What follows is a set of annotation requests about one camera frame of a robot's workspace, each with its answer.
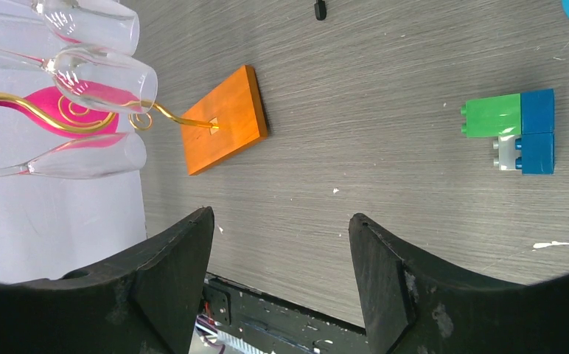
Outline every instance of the lego brick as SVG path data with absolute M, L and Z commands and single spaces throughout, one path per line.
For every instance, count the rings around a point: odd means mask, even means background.
M 521 132 L 525 134 L 554 132 L 554 90 L 521 94 Z
M 493 149 L 498 151 L 498 157 L 493 159 L 493 165 L 500 171 L 516 170 L 516 161 L 521 157 L 521 151 L 514 148 L 514 141 L 521 135 L 507 135 L 496 138 Z
M 467 121 L 461 129 L 467 138 L 521 134 L 520 94 L 468 100 L 461 114 Z
M 517 169 L 524 175 L 554 174 L 554 133 L 522 135 L 514 141 L 521 150 L 517 159 Z

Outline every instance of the wine glass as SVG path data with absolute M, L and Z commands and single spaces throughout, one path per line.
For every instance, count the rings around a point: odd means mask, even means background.
M 66 42 L 96 44 L 135 54 L 139 17 L 113 0 L 6 0 L 30 7 L 51 31 Z
M 0 13 L 1 49 L 39 58 L 50 58 L 66 45 L 42 21 Z M 31 66 L 0 57 L 0 68 L 30 70 Z
M 6 49 L 0 49 L 0 56 L 48 72 L 68 100 L 96 111 L 146 113 L 158 91 L 154 69 L 99 46 L 75 44 L 50 59 Z
M 93 179 L 140 170 L 146 147 L 136 133 L 113 133 L 75 139 L 22 164 L 0 168 L 0 177 L 37 175 Z

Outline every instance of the white background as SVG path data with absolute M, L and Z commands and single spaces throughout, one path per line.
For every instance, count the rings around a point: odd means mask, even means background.
M 34 17 L 0 1 L 0 12 Z M 22 97 L 52 86 L 43 72 L 0 69 L 0 91 Z M 125 117 L 119 131 L 132 129 Z M 0 108 L 0 167 L 68 141 Z M 91 181 L 40 176 L 0 178 L 0 282 L 56 279 L 145 240 L 139 173 Z

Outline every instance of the blue lego brick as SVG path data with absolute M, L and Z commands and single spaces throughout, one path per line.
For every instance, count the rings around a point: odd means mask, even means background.
M 521 134 L 554 132 L 554 90 L 521 94 Z
M 522 135 L 514 141 L 521 157 L 516 161 L 517 170 L 524 175 L 554 174 L 554 133 Z

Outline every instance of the white lego brick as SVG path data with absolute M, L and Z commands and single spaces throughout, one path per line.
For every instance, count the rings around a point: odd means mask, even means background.
M 229 348 L 233 348 L 243 354 L 267 354 L 262 350 L 258 350 L 257 348 L 252 347 L 250 344 L 245 343 L 243 339 L 239 339 L 235 336 L 227 334 L 226 332 L 218 331 L 217 341 L 226 345 L 226 353 L 228 352 Z
M 514 141 L 521 135 L 499 136 L 493 142 L 493 149 L 498 151 L 497 158 L 493 159 L 493 165 L 500 171 L 514 171 L 517 169 L 517 158 L 521 157 L 521 150 L 514 148 Z

